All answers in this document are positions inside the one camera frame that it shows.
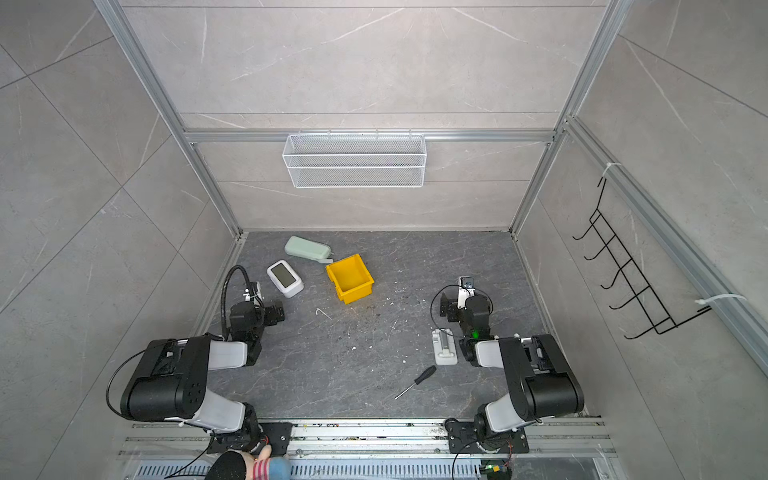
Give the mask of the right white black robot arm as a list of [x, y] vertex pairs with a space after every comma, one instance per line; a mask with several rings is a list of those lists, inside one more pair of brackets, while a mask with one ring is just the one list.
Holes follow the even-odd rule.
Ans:
[[485, 440], [517, 432], [546, 418], [580, 413], [585, 397], [559, 344], [550, 334], [495, 336], [490, 316], [495, 305], [468, 276], [442, 287], [430, 302], [429, 315], [439, 316], [460, 331], [436, 328], [439, 338], [451, 337], [464, 360], [477, 368], [504, 373], [507, 392], [479, 407], [476, 438]]

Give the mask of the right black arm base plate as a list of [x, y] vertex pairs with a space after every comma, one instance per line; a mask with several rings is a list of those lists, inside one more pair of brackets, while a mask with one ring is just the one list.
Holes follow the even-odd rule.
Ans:
[[530, 452], [523, 430], [493, 433], [483, 438], [478, 436], [475, 425], [469, 421], [448, 418], [443, 422], [449, 451], [452, 454], [527, 454]]

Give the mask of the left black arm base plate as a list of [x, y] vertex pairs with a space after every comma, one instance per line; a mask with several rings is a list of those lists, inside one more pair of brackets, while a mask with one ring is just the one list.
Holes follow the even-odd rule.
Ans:
[[224, 453], [228, 450], [259, 453], [266, 445], [272, 447], [272, 456], [287, 453], [293, 424], [289, 422], [262, 422], [258, 426], [246, 425], [233, 433], [217, 433], [207, 447], [207, 454]]

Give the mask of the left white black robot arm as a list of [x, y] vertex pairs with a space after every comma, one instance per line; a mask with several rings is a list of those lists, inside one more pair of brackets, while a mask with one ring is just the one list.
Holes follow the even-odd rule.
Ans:
[[210, 453], [255, 452], [268, 443], [255, 408], [225, 398], [207, 386], [209, 373], [251, 367], [262, 352], [268, 326], [285, 320], [280, 301], [265, 304], [259, 285], [230, 308], [221, 336], [151, 341], [120, 398], [117, 413], [130, 421], [180, 423], [211, 435]]

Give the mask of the black handled screwdriver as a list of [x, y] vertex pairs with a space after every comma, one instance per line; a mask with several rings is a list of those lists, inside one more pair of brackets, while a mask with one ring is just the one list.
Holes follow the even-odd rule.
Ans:
[[429, 379], [431, 376], [433, 376], [433, 375], [436, 373], [436, 371], [437, 371], [437, 366], [436, 366], [436, 365], [431, 365], [431, 366], [429, 366], [429, 367], [428, 367], [428, 368], [426, 368], [424, 371], [422, 371], [422, 372], [419, 374], [419, 376], [418, 376], [418, 377], [416, 377], [416, 378], [415, 378], [415, 379], [412, 381], [412, 383], [411, 383], [409, 386], [407, 386], [407, 387], [406, 387], [404, 390], [402, 390], [400, 393], [398, 393], [398, 394], [397, 394], [397, 395], [394, 397], [394, 399], [395, 399], [395, 400], [398, 400], [398, 399], [399, 399], [399, 398], [401, 398], [403, 395], [405, 395], [406, 393], [408, 393], [408, 392], [409, 392], [411, 389], [413, 389], [414, 387], [416, 387], [416, 386], [420, 385], [420, 384], [421, 384], [421, 383], [423, 383], [425, 380], [427, 380], [427, 379]]

